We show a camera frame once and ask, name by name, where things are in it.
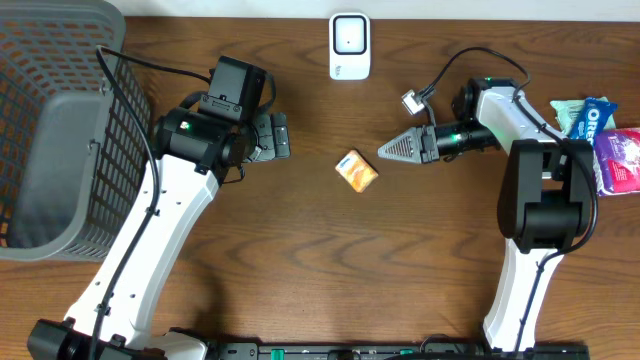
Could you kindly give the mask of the orange snack packet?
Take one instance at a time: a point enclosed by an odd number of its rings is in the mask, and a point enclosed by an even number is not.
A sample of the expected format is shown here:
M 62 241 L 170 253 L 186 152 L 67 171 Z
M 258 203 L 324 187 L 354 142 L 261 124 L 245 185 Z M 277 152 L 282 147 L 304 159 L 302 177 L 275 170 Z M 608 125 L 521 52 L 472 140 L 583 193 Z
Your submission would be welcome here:
M 378 177 L 377 171 L 357 150 L 349 151 L 336 165 L 335 170 L 358 193 L 363 193 Z

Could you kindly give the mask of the mint green wipes pack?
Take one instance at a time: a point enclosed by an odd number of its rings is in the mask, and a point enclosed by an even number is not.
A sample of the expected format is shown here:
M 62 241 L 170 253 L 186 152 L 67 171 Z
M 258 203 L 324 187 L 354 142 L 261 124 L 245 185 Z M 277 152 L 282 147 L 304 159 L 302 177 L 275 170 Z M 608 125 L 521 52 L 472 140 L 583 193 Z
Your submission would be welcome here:
M 586 100 L 553 100 L 551 106 L 556 110 L 556 118 L 560 124 L 561 131 L 568 137 L 576 118 L 584 106 Z

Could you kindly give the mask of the blue Oreo cookie pack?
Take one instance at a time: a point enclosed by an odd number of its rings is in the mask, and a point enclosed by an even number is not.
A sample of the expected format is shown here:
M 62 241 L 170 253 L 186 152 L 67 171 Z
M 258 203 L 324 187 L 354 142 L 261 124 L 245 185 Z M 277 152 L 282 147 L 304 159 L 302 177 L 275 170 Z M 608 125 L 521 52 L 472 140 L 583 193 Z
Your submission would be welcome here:
M 613 115 L 617 110 L 617 103 L 593 97 L 587 98 L 568 137 L 572 140 L 585 140 L 593 145 L 596 136 L 601 132 L 616 128 Z

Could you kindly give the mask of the purple sanitary pad pack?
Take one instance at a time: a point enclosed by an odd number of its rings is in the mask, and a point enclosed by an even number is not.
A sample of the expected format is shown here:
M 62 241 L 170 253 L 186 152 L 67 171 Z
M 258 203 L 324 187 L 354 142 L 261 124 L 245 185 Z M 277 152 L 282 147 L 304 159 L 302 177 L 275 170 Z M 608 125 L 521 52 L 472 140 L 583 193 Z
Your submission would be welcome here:
M 595 138 L 595 179 L 600 196 L 639 192 L 639 129 L 603 131 Z

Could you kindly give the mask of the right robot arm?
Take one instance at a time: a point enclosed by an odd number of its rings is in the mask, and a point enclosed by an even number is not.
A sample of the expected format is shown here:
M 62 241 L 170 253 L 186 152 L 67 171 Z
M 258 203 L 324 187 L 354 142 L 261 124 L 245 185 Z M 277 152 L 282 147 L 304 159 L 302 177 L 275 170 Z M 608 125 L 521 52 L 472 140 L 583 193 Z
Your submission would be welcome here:
M 429 164 L 489 147 L 505 151 L 497 205 L 505 256 L 482 329 L 492 353 L 525 355 L 535 347 L 537 317 L 554 271 L 594 226 L 592 147 L 549 126 L 511 78 L 470 79 L 452 110 L 455 122 L 411 127 L 378 155 Z

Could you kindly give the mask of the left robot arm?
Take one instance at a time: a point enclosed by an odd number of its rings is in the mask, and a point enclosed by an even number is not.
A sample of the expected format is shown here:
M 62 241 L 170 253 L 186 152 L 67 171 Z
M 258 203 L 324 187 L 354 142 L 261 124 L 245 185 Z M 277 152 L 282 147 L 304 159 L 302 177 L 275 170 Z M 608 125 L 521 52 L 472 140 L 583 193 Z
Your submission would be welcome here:
M 157 131 L 159 156 L 93 282 L 61 322 L 39 320 L 34 359 L 213 359 L 214 342 L 172 328 L 154 337 L 162 289 L 196 220 L 232 168 L 290 154 L 285 114 L 241 120 L 218 111 L 171 110 Z

